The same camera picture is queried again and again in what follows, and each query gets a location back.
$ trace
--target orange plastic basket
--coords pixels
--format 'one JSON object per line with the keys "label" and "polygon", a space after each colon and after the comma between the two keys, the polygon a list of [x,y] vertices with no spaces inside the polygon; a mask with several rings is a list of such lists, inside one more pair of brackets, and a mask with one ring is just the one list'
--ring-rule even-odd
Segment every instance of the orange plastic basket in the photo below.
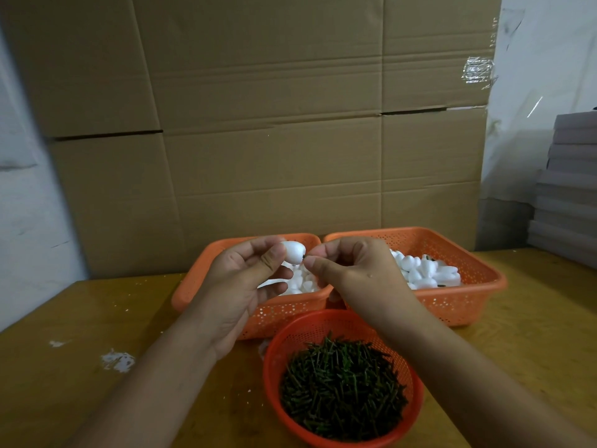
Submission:
{"label": "orange plastic basket", "polygon": [[[321,243],[321,240],[315,234],[297,233],[283,234],[282,236],[286,240],[301,242],[307,248],[307,251]],[[255,239],[255,237],[217,240],[205,247],[205,250],[197,258],[189,273],[186,274],[172,295],[172,306],[175,310],[182,312],[193,300],[216,256],[226,248],[249,239]],[[273,337],[281,327],[296,315],[307,311],[324,309],[331,290],[332,286],[326,286],[317,292],[274,297],[257,307],[255,313],[249,317],[245,329],[238,339]]]}
{"label": "orange plastic basket", "polygon": [[421,289],[415,295],[446,325],[469,325],[483,312],[489,295],[507,287],[505,276],[441,234],[422,227],[372,229],[329,234],[324,242],[347,236],[384,239],[387,246],[405,255],[429,254],[458,267],[462,286]]}
{"label": "orange plastic basket", "polygon": [[[394,371],[398,380],[406,385],[404,395],[408,404],[402,412],[402,421],[383,437],[359,443],[343,443],[316,436],[300,426],[286,414],[280,404],[280,380],[288,360],[297,351],[306,349],[305,343],[321,343],[332,331],[334,337],[344,336],[349,340],[363,340],[373,347],[392,356]],[[263,362],[263,383],[267,399],[284,425],[311,446],[319,448],[379,448],[400,439],[411,428],[423,405],[423,384],[414,370],[396,352],[387,347],[375,330],[367,325],[353,311],[325,309],[300,316],[280,330],[273,338]]]}

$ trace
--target stack of cardboard boxes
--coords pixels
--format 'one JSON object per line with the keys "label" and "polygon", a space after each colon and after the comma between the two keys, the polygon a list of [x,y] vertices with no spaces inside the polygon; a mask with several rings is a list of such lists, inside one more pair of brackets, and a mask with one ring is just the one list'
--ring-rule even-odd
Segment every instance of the stack of cardboard boxes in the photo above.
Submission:
{"label": "stack of cardboard boxes", "polygon": [[270,233],[473,248],[500,0],[0,3],[93,277]]}
{"label": "stack of cardboard boxes", "polygon": [[556,118],[528,242],[597,269],[597,111]]}

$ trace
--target rectangular orange basket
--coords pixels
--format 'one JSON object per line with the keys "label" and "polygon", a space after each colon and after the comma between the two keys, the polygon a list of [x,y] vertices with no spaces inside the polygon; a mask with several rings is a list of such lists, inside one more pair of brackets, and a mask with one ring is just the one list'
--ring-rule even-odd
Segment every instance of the rectangular orange basket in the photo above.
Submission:
{"label": "rectangular orange basket", "polygon": [[[282,236],[286,240],[301,242],[307,248],[307,251],[321,243],[321,240],[315,234],[296,233],[282,234]],[[255,237],[217,240],[205,247],[205,250],[203,250],[197,261],[190,268],[189,273],[186,274],[183,281],[174,291],[172,306],[177,311],[182,312],[190,301],[193,300],[195,294],[197,294],[215,257],[226,248],[230,248],[249,239],[255,239]],[[331,286],[326,286],[317,292],[274,297],[257,307],[255,313],[249,317],[245,329],[238,339],[273,337],[279,329],[289,323],[294,317],[307,311],[324,309],[325,302],[331,290]]]}
{"label": "rectangular orange basket", "polygon": [[347,236],[369,236],[384,239],[387,246],[405,255],[431,255],[450,266],[458,267],[462,286],[414,291],[417,299],[446,325],[469,325],[483,312],[489,295],[507,287],[505,276],[459,247],[441,234],[422,227],[372,229],[369,231],[336,232],[324,242]]}

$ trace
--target wooden table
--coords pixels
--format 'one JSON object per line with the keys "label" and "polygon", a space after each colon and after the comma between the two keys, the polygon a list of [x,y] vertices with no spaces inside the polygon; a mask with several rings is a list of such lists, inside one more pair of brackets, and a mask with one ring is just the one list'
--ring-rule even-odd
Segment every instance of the wooden table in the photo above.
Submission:
{"label": "wooden table", "polygon": [[[479,256],[510,287],[458,333],[597,434],[597,272],[532,248]],[[101,357],[138,358],[174,321],[169,297],[182,277],[81,281],[0,333],[0,446],[60,446],[125,376]],[[305,446],[266,401],[259,344],[238,342],[216,365],[175,447]],[[467,446],[429,393],[398,445]]]}

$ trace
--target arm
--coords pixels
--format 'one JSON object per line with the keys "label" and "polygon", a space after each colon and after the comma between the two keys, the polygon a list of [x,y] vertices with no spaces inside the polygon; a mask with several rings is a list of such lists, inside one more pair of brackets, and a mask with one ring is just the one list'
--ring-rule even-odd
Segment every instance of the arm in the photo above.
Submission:
{"label": "arm", "polygon": [[305,266],[406,358],[471,446],[597,446],[431,315],[383,240],[342,238],[309,254]]}
{"label": "arm", "polygon": [[178,320],[149,348],[68,447],[159,448],[178,433],[215,362],[228,354],[257,305],[286,283],[257,289],[268,278],[291,278],[277,236],[243,242],[213,262]]}

